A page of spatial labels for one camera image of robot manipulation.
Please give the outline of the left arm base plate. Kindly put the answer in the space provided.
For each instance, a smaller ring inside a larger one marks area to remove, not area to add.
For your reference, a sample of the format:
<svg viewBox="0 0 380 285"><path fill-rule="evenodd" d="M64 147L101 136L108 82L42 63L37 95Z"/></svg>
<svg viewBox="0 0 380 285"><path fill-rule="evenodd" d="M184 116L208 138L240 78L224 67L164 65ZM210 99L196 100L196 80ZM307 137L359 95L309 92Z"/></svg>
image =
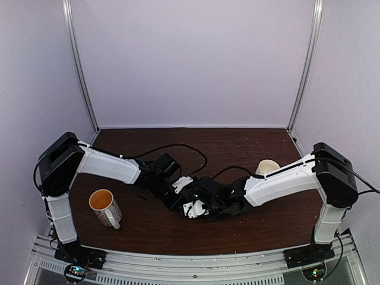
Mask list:
<svg viewBox="0 0 380 285"><path fill-rule="evenodd" d="M57 238L55 259L68 262L81 267L101 270L106 259L106 252L99 249L87 248L80 244L77 239L70 243L62 243Z"/></svg>

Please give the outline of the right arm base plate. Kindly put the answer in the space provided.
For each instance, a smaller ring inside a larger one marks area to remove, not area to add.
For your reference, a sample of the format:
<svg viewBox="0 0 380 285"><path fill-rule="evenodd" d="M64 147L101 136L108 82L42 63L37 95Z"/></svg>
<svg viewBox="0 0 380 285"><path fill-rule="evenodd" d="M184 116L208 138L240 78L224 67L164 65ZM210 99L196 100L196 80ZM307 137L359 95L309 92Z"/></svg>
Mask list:
<svg viewBox="0 0 380 285"><path fill-rule="evenodd" d="M283 254L288 268L303 267L335 257L333 249L313 248L311 246L287 249Z"/></svg>

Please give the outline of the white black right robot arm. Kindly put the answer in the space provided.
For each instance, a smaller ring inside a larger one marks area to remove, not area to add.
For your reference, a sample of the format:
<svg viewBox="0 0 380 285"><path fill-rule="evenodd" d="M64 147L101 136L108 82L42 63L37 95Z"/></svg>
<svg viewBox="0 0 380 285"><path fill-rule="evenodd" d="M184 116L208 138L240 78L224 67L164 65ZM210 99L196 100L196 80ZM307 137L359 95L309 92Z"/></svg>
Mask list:
<svg viewBox="0 0 380 285"><path fill-rule="evenodd" d="M320 190L326 196L314 227L313 242L304 251L308 261L317 262L327 253L327 245L333 241L345 211L359 197L351 161L326 143L315 144L310 154L278 170L218 186L206 204L210 210L236 214L247 205L259 207L310 189Z"/></svg>

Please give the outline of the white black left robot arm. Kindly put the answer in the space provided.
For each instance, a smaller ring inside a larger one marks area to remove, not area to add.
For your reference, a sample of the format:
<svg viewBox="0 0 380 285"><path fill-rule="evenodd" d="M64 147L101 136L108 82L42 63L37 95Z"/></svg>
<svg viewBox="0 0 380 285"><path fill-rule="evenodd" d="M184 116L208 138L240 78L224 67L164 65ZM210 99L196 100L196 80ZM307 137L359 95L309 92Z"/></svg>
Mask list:
<svg viewBox="0 0 380 285"><path fill-rule="evenodd" d="M33 172L33 182L40 191L49 218L53 222L61 251L73 264L86 255L78 240L68 193L79 173L101 176L152 192L169 210L177 210L185 198L180 191L193 180L182 176L175 182L170 177L179 165L168 154L157 161L143 162L135 158L100 151L78 140L72 132L64 133L40 157Z"/></svg>

